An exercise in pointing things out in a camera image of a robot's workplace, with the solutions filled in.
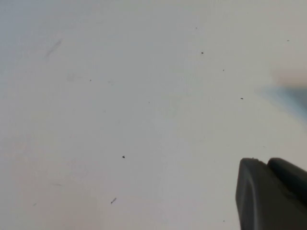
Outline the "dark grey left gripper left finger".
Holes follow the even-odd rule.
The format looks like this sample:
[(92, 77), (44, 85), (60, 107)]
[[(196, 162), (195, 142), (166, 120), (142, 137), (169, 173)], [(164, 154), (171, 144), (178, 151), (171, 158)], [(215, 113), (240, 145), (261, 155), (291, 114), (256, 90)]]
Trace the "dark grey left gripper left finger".
[(305, 230), (307, 206), (254, 158), (239, 164), (236, 206), (242, 230)]

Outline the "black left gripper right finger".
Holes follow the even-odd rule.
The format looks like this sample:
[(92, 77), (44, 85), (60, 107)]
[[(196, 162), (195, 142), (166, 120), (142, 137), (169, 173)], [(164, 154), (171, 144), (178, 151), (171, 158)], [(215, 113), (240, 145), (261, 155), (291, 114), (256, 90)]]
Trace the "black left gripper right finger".
[(267, 166), (305, 206), (307, 205), (307, 172), (281, 158), (271, 158)]

